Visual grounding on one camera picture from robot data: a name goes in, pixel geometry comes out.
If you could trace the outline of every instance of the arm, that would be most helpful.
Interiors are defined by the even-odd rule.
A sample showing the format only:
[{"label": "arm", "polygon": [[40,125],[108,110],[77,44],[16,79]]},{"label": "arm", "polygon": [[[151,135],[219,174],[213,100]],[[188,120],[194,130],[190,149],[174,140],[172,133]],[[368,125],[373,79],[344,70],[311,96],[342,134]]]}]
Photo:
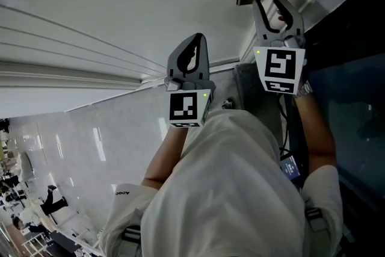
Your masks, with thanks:
[{"label": "arm", "polygon": [[296,98],[295,103],[309,149],[309,174],[324,165],[337,166],[334,139],[322,118],[314,96],[307,94]]},{"label": "arm", "polygon": [[174,128],[167,132],[164,141],[147,168],[142,185],[160,189],[179,162],[188,129]]}]

